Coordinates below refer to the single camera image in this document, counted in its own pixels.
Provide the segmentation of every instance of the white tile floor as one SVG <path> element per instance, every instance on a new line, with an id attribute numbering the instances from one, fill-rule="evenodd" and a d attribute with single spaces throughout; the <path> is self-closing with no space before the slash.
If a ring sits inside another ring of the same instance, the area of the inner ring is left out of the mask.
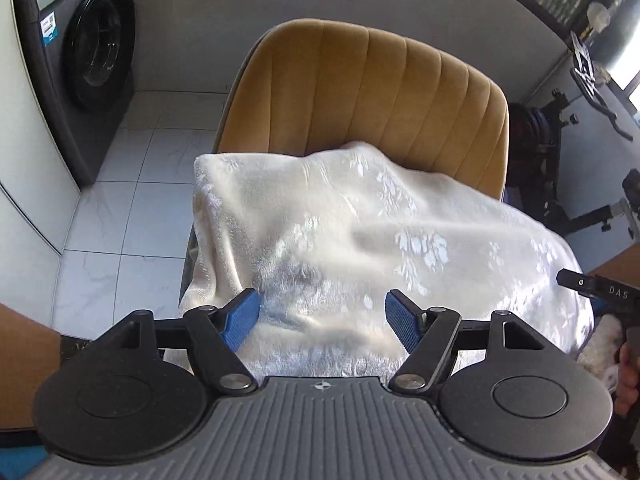
<path id="1" fill-rule="evenodd" d="M 175 317 L 193 222 L 193 161 L 212 149 L 226 94 L 137 92 L 82 190 L 66 241 L 54 328 L 97 338 L 132 310 Z"/>

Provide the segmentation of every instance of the chair backrest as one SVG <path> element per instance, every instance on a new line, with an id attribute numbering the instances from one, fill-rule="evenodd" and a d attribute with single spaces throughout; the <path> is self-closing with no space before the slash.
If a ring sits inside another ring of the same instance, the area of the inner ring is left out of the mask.
<path id="1" fill-rule="evenodd" d="M 500 88 L 449 54 L 373 28 L 293 20 L 248 57 L 218 151 L 303 156 L 364 140 L 405 168 L 500 198 L 508 125 Z"/>

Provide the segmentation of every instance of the hand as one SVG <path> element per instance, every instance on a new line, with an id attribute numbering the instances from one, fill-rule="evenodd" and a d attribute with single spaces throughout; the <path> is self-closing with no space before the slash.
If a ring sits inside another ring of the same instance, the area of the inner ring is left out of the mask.
<path id="1" fill-rule="evenodd" d="M 624 343 L 620 349 L 620 364 L 618 365 L 618 387 L 616 388 L 616 402 L 613 411 L 621 416 L 626 416 L 631 407 L 638 400 L 638 372 L 630 364 L 631 352 Z"/>

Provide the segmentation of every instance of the white blanket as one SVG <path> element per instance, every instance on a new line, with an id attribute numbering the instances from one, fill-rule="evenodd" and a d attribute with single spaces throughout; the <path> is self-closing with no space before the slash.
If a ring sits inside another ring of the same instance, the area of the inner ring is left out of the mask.
<path id="1" fill-rule="evenodd" d="M 386 381 L 406 357 L 385 320 L 392 288 L 465 319 L 511 310 L 567 352 L 592 327 L 587 300 L 556 285 L 559 269 L 579 270 L 562 238 L 367 144 L 305 158 L 203 155 L 195 171 L 199 250 L 180 313 L 255 288 L 260 318 L 238 355 L 259 380 Z M 179 352 L 168 359 L 188 366 Z"/>

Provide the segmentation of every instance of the white cabinet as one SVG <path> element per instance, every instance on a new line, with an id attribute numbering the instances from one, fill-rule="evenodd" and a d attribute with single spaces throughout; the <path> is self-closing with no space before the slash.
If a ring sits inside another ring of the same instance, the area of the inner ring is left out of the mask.
<path id="1" fill-rule="evenodd" d="M 51 326 L 60 255 L 0 191 L 0 303 Z"/>
<path id="2" fill-rule="evenodd" d="M 0 0 L 0 185 L 62 252 L 79 191 L 31 87 L 12 0 Z"/>

